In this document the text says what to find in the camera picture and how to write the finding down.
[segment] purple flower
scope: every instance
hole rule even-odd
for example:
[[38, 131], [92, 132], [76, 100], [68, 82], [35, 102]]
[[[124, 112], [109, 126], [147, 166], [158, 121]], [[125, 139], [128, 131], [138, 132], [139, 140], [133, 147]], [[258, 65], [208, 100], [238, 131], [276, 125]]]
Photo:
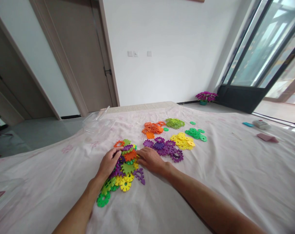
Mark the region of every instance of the purple flower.
[[216, 96], [217, 96], [216, 93], [210, 93], [208, 91], [204, 91], [196, 95], [198, 100], [207, 101], [207, 102], [214, 101]]

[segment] wooden door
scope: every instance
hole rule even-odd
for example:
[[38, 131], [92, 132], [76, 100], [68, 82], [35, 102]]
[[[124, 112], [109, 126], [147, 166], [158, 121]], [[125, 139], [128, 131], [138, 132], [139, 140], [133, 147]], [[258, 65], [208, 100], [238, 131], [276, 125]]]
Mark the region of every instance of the wooden door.
[[1, 28], [0, 92], [24, 119], [54, 116], [33, 78]]
[[112, 106], [90, 0], [42, 0], [88, 112]]

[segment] person's left hand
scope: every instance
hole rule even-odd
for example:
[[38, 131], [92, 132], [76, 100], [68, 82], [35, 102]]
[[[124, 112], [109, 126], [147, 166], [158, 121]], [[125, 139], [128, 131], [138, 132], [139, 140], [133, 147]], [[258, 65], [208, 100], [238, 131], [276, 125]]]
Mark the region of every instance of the person's left hand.
[[95, 177], [103, 180], [103, 182], [109, 177], [109, 175], [114, 170], [119, 157], [121, 156], [122, 149], [123, 147], [116, 147], [112, 148], [106, 153], [106, 155], [102, 159], [99, 171]]

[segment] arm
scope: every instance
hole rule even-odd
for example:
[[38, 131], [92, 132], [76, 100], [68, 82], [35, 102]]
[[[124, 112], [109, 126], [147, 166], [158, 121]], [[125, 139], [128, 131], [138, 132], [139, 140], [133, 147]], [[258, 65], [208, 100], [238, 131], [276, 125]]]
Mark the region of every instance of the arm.
[[155, 150], [145, 147], [137, 153], [137, 162], [168, 180], [216, 233], [264, 233], [205, 185], [164, 162]]
[[120, 150], [122, 149], [123, 147], [117, 147], [106, 153], [102, 159], [98, 173], [89, 182], [82, 196], [62, 219], [62, 221], [53, 231], [53, 234], [86, 233], [86, 227], [93, 209], [93, 205], [104, 182], [116, 166], [117, 160], [121, 155]]

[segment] floor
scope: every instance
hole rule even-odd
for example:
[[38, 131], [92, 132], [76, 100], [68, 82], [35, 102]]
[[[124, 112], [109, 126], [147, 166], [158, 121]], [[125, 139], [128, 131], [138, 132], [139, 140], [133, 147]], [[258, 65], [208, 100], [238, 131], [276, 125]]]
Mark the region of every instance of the floor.
[[[215, 103], [209, 103], [206, 106], [201, 106], [199, 103], [184, 104], [183, 106], [205, 112], [236, 112], [246, 114]], [[25, 120], [1, 132], [2, 134], [12, 134], [13, 136], [0, 136], [0, 155], [1, 157], [7, 157], [36, 150], [62, 141], [78, 132], [82, 128], [83, 120], [84, 118], [76, 118], [59, 121], [54, 117]], [[268, 122], [285, 129], [293, 130], [293, 128], [280, 123], [270, 120], [268, 120]]]
[[295, 123], [295, 105], [280, 102], [261, 101], [254, 112], [280, 120]]

